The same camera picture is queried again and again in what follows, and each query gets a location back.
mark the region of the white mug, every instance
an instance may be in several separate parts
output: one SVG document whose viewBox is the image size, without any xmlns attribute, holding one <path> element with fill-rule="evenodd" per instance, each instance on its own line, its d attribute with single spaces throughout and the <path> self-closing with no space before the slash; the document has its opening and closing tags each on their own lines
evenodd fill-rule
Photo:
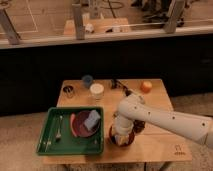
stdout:
<svg viewBox="0 0 213 171">
<path fill-rule="evenodd" d="M 90 86 L 90 92 L 95 100 L 100 100 L 104 95 L 104 86 L 99 83 L 94 83 Z"/>
</svg>

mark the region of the blue cup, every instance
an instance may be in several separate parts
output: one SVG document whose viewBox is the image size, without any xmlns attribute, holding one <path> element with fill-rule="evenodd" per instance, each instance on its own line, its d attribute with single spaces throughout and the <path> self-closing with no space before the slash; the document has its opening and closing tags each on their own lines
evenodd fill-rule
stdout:
<svg viewBox="0 0 213 171">
<path fill-rule="evenodd" d="M 90 86 L 92 85 L 93 83 L 93 77 L 91 75 L 84 75 L 82 77 L 82 81 L 83 81 L 83 85 L 84 87 L 86 88 L 90 88 Z"/>
</svg>

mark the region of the tiled floor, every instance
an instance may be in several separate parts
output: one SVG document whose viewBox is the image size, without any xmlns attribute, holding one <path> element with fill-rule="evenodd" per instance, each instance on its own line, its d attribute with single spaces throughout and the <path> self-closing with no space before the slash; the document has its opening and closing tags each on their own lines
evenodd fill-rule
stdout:
<svg viewBox="0 0 213 171">
<path fill-rule="evenodd" d="M 133 0 L 116 0 L 124 5 L 115 9 L 117 17 L 126 17 L 130 24 L 140 26 L 133 29 L 150 29 L 147 23 L 143 23 L 143 15 L 140 8 L 131 7 Z M 11 21 L 22 39 L 58 36 L 63 34 L 65 22 L 72 18 L 72 0 L 11 0 L 11 6 L 6 10 Z M 112 18 L 107 2 L 101 1 L 101 12 L 105 18 Z M 213 1 L 199 0 L 194 2 L 184 12 L 185 25 L 209 25 L 213 24 Z M 88 13 L 88 7 L 82 8 L 83 13 Z M 4 37 L 0 26 L 0 39 Z"/>
</svg>

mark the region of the floor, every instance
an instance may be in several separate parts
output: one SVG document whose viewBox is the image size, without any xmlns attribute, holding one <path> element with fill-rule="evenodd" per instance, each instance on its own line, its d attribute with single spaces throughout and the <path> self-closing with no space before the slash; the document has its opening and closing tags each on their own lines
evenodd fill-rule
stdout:
<svg viewBox="0 0 213 171">
<path fill-rule="evenodd" d="M 63 34 L 65 23 L 72 19 L 72 0 L 4 0 L 10 6 L 6 9 L 16 31 L 22 39 L 46 38 Z M 112 3 L 116 17 L 126 17 L 133 30 L 159 28 L 159 23 L 143 23 L 143 12 L 139 7 L 131 7 L 133 0 L 114 0 Z M 106 0 L 100 2 L 104 18 L 112 18 Z M 184 11 L 184 26 L 209 25 L 213 23 L 213 1 L 197 0 Z M 83 14 L 88 14 L 88 7 L 82 7 Z M 0 25 L 0 39 L 4 38 Z"/>
<path fill-rule="evenodd" d="M 176 111 L 213 116 L 213 93 L 172 97 Z M 60 165 L 43 165 L 36 146 L 46 112 L 0 117 L 0 170 L 63 171 Z M 193 159 L 174 162 L 168 171 L 212 171 L 213 150 L 187 140 Z M 148 163 L 148 171 L 157 171 L 162 163 Z M 73 171 L 142 171 L 143 163 L 73 165 Z"/>
</svg>

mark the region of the fork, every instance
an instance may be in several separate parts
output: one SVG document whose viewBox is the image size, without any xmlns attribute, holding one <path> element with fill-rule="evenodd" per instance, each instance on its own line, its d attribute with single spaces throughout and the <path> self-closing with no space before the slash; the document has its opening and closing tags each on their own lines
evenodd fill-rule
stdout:
<svg viewBox="0 0 213 171">
<path fill-rule="evenodd" d="M 56 141 L 59 141 L 61 139 L 61 124 L 62 124 L 62 120 L 63 120 L 63 116 L 60 115 L 60 118 L 59 118 L 59 126 L 58 126 L 58 131 L 57 131 L 57 134 L 55 136 L 55 139 Z"/>
</svg>

